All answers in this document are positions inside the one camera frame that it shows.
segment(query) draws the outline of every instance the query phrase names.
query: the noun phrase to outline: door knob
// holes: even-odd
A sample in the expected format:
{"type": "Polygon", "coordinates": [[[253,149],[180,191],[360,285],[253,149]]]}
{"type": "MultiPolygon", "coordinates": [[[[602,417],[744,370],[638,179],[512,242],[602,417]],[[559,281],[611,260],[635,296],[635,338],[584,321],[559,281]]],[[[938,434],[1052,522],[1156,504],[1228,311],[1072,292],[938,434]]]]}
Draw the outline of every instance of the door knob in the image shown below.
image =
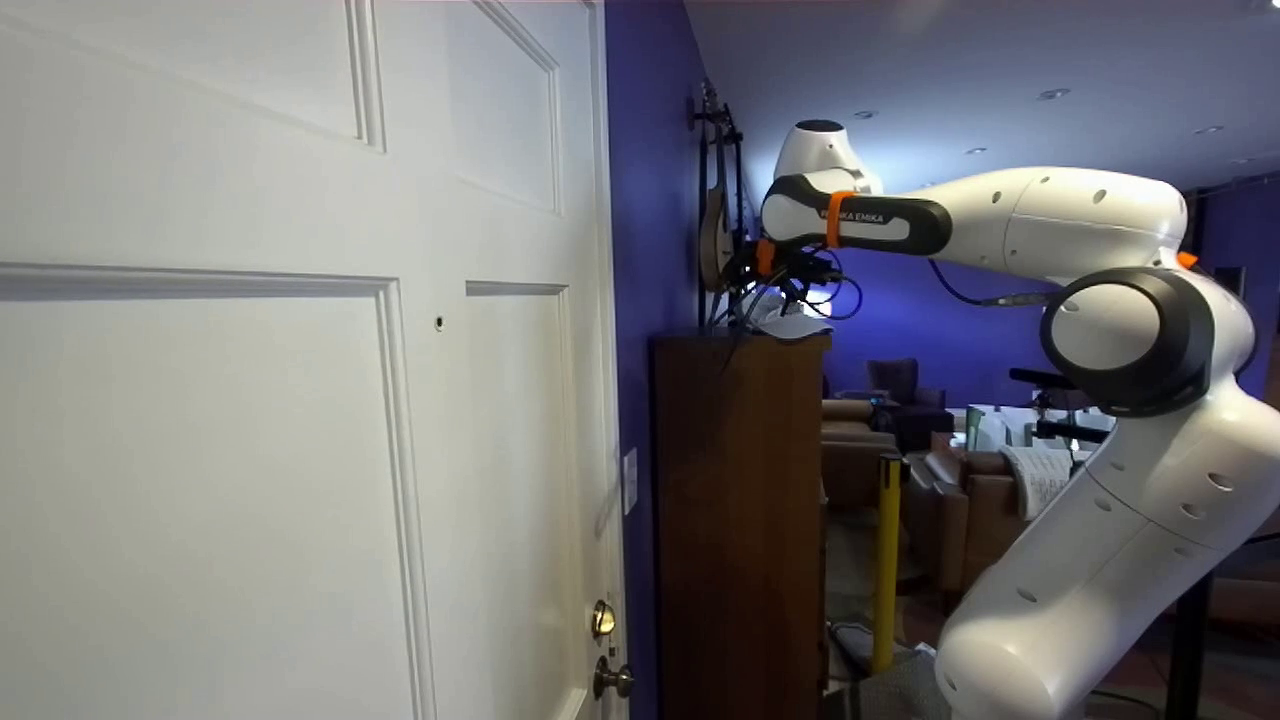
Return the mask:
{"type": "Polygon", "coordinates": [[[598,655],[593,677],[593,695],[598,700],[609,688],[616,695],[631,695],[631,670],[626,663],[611,670],[609,655],[598,655]]]}

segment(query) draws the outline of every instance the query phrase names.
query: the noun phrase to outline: dark wood cabinet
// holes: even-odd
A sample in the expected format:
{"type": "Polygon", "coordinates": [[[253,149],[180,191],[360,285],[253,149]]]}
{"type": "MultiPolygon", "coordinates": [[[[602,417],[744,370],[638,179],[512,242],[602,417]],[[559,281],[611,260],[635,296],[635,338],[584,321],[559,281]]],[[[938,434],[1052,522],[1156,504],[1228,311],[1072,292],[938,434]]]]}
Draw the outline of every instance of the dark wood cabinet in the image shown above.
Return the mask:
{"type": "Polygon", "coordinates": [[[818,709],[822,353],[826,338],[650,340],[664,720],[818,709]]]}

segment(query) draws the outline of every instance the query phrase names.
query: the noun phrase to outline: blue wall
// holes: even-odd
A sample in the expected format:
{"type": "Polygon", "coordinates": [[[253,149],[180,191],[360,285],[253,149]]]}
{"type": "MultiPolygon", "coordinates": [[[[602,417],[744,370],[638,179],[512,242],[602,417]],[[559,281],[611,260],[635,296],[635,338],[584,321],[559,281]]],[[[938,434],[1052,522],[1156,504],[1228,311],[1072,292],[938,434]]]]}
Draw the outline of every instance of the blue wall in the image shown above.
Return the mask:
{"type": "Polygon", "coordinates": [[[705,66],[683,0],[611,0],[602,6],[602,41],[618,444],[638,453],[638,504],[625,527],[631,717],[656,720],[646,338],[694,329],[694,136],[683,114],[705,66]]]}
{"type": "Polygon", "coordinates": [[[1280,305],[1280,177],[1198,191],[1198,260],[1245,267],[1245,305],[1254,325],[1254,353],[1241,371],[1248,391],[1263,391],[1280,305]]]}
{"type": "MultiPolygon", "coordinates": [[[[840,253],[842,272],[864,285],[864,310],[840,321],[826,353],[826,389],[864,391],[872,358],[916,358],[920,385],[947,405],[1026,405],[1033,389],[1006,370],[1052,370],[1041,353],[1035,310],[976,310],[944,292],[922,260],[840,253]]],[[[1041,285],[938,266],[965,296],[1035,292],[1041,285]]]]}

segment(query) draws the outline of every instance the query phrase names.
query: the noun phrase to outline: ceiling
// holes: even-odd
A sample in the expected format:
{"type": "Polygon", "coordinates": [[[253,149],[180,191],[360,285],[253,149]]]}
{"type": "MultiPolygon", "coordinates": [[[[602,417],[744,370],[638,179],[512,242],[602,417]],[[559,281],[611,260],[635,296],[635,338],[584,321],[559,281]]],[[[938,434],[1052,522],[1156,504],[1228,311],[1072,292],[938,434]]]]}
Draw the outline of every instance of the ceiling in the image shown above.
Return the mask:
{"type": "Polygon", "coordinates": [[[749,189],[797,122],[849,124],[906,191],[1082,166],[1216,189],[1280,173],[1269,0],[683,0],[749,189]]]}

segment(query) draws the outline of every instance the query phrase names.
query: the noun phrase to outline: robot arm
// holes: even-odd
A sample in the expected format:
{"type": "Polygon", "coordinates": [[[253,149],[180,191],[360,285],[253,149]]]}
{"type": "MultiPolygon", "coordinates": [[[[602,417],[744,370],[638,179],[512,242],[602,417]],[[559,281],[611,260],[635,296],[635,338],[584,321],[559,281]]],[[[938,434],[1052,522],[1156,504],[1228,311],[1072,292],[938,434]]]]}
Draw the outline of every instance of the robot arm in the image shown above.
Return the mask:
{"type": "Polygon", "coordinates": [[[797,124],[759,210],[768,242],[1059,285],[1041,345],[1117,417],[1107,444],[976,580],[934,655],[957,717],[1072,717],[1280,504],[1280,417],[1234,385],[1251,321],[1175,266],[1187,212],[1161,179],[1006,169],[857,198],[864,173],[842,149],[840,124],[797,124]]]}

